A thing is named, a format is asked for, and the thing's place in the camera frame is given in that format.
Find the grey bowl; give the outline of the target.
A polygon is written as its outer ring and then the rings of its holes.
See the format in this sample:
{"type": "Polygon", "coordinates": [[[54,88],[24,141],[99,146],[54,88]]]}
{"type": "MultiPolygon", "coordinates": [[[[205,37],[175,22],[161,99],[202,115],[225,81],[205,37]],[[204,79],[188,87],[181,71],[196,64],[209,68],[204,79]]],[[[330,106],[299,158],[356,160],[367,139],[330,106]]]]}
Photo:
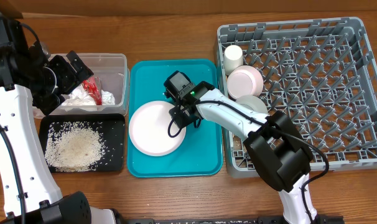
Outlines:
{"type": "Polygon", "coordinates": [[[264,102],[253,95],[241,96],[236,100],[237,104],[244,106],[247,109],[255,111],[257,113],[268,114],[268,109],[264,102]]]}

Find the pink plate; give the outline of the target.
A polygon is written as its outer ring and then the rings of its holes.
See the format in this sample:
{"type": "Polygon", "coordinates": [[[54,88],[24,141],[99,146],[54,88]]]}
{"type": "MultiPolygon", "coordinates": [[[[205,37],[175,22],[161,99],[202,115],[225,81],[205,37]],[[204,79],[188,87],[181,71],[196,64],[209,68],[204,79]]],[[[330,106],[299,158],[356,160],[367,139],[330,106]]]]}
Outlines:
{"type": "Polygon", "coordinates": [[[160,157],[174,152],[184,141],[186,129],[172,122],[173,104],[151,101],[140,106],[129,121],[129,137],[145,155],[160,157]]]}

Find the cream paper cup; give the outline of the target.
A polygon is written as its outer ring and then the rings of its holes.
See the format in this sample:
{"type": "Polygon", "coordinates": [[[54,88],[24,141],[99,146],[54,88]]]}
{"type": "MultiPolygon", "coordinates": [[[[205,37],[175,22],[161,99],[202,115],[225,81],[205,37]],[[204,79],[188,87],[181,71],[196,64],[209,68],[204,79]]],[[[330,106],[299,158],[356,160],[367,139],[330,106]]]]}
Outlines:
{"type": "Polygon", "coordinates": [[[228,46],[223,54],[223,63],[226,75],[243,65],[243,51],[238,45],[228,46]]]}

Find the red snack wrapper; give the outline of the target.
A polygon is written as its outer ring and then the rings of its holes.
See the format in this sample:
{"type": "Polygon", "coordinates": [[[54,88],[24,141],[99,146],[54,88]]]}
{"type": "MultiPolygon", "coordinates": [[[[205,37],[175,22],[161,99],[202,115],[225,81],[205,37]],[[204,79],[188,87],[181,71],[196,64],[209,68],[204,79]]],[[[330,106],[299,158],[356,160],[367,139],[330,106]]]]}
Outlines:
{"type": "Polygon", "coordinates": [[[96,105],[102,105],[101,80],[98,77],[90,77],[83,83],[84,90],[94,99],[96,105]]]}

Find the white napkin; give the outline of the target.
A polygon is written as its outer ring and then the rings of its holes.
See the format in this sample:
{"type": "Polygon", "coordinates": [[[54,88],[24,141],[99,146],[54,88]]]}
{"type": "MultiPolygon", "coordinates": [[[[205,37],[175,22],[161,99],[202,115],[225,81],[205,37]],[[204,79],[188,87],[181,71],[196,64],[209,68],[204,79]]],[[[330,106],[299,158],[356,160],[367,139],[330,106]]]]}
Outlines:
{"type": "MultiPolygon", "coordinates": [[[[101,90],[101,104],[115,105],[114,95],[111,92],[101,90]]],[[[96,102],[83,86],[80,85],[68,95],[62,106],[96,106],[96,102]]]]}

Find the pink small bowl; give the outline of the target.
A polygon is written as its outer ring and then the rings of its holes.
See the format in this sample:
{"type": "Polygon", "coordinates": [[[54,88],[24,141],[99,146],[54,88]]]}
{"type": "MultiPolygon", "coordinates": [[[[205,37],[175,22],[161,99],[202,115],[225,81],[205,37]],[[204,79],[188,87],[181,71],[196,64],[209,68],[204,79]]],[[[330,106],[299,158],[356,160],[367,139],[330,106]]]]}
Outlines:
{"type": "Polygon", "coordinates": [[[260,71],[249,65],[236,68],[227,78],[228,94],[235,100],[245,95],[259,96],[263,87],[260,71]]]}

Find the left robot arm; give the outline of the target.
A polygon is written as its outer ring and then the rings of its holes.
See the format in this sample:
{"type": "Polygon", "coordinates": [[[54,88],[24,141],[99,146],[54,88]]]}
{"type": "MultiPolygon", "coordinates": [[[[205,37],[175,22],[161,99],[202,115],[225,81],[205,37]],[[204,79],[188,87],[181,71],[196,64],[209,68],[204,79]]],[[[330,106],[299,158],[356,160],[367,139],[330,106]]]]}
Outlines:
{"type": "Polygon", "coordinates": [[[123,223],[115,209],[92,207],[84,193],[63,196],[45,161],[34,108],[50,114],[93,75],[75,52],[49,56],[29,26],[0,17],[0,175],[6,223],[123,223]]]}

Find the pile of rice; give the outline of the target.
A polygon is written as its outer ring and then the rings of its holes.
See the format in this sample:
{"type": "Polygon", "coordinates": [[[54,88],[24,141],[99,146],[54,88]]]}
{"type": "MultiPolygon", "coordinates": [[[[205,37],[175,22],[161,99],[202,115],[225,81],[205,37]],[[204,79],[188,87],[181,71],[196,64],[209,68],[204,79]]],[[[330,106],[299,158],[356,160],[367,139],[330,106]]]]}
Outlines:
{"type": "Polygon", "coordinates": [[[52,122],[47,134],[45,160],[59,172],[94,170],[105,155],[103,134],[87,121],[52,122]]]}

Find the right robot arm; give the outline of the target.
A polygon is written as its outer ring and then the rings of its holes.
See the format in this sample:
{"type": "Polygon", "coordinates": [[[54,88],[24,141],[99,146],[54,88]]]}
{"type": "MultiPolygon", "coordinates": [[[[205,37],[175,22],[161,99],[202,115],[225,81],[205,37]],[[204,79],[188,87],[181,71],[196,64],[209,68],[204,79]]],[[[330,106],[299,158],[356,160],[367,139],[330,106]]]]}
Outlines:
{"type": "Polygon", "coordinates": [[[249,110],[207,82],[174,84],[166,81],[165,96],[175,108],[173,123],[184,128],[201,120],[212,121],[238,136],[260,178],[278,191],[287,223],[313,223],[307,183],[312,151],[291,119],[283,112],[272,115],[249,110]]]}

